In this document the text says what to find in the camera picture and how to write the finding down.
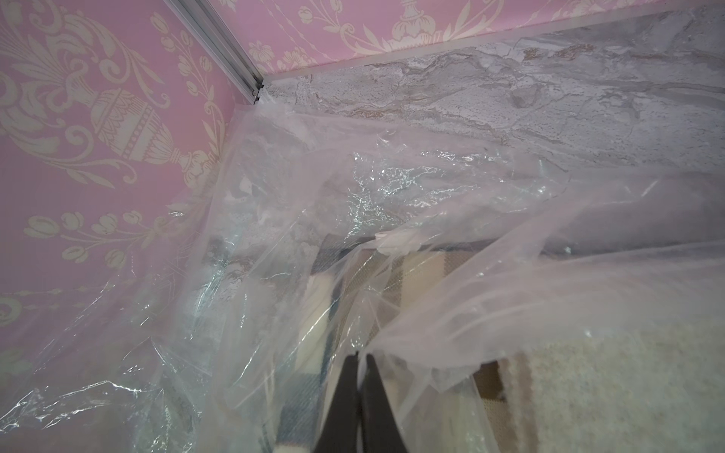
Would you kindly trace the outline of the clear plastic vacuum bag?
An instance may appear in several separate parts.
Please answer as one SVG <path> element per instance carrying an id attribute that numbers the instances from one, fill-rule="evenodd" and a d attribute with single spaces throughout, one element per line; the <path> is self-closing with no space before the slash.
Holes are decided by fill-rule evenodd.
<path id="1" fill-rule="evenodd" d="M 721 452 L 724 175 L 278 107 L 4 173 L 5 452 Z"/>

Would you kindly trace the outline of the cream fuzzy scarf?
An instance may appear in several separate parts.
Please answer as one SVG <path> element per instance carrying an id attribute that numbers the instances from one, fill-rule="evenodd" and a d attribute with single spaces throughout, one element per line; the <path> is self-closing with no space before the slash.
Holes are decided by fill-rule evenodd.
<path id="1" fill-rule="evenodd" d="M 520 452 L 721 452 L 724 325 L 554 343 L 500 364 Z"/>

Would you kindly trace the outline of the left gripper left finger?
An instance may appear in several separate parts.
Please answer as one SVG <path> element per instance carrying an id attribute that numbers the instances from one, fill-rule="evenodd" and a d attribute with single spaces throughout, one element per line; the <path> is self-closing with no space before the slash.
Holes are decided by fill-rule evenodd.
<path id="1" fill-rule="evenodd" d="M 314 453 L 355 453 L 359 428 L 359 354 L 345 358 Z"/>

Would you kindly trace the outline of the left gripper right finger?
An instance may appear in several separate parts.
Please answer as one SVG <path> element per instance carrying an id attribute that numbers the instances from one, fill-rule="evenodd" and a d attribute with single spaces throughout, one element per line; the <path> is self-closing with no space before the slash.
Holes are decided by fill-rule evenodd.
<path id="1" fill-rule="evenodd" d="M 408 453 L 394 417 L 375 358 L 364 358 L 360 384 L 362 452 Z"/>

